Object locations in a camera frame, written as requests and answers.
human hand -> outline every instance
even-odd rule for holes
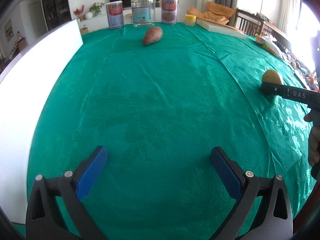
[[[304,120],[306,122],[312,122],[311,114],[305,115]],[[309,139],[308,139],[308,162],[311,166],[314,166],[320,160],[320,153],[318,151],[318,146],[320,142],[320,126],[313,126],[311,128]]]

white round vase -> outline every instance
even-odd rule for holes
[[[92,12],[88,12],[85,14],[85,18],[86,19],[91,19],[93,17],[93,13]]]

blue gripper pad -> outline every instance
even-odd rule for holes
[[[82,199],[86,198],[89,195],[91,189],[93,188],[93,185],[102,172],[107,159],[107,150],[105,147],[101,147],[101,149],[96,153],[95,157],[91,160],[87,168],[78,179],[76,196],[78,197],[80,202],[82,201]]]
[[[242,198],[241,181],[216,147],[211,151],[210,160],[229,196],[240,201]]]

orange label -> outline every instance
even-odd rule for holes
[[[175,11],[177,9],[177,1],[176,0],[162,0],[162,9],[164,11]]]
[[[108,5],[108,11],[110,15],[119,15],[122,14],[122,3],[115,3]]]

metal screw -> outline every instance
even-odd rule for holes
[[[36,180],[41,180],[41,179],[42,179],[42,175],[41,174],[36,176]]]
[[[283,177],[282,177],[281,175],[277,174],[277,175],[276,175],[276,179],[277,179],[277,180],[283,180]]]
[[[252,178],[253,177],[253,172],[252,171],[246,171],[245,172],[245,175],[249,178]]]
[[[71,177],[72,174],[73,174],[72,171],[66,171],[66,172],[64,173],[64,176],[68,178],[68,177]]]

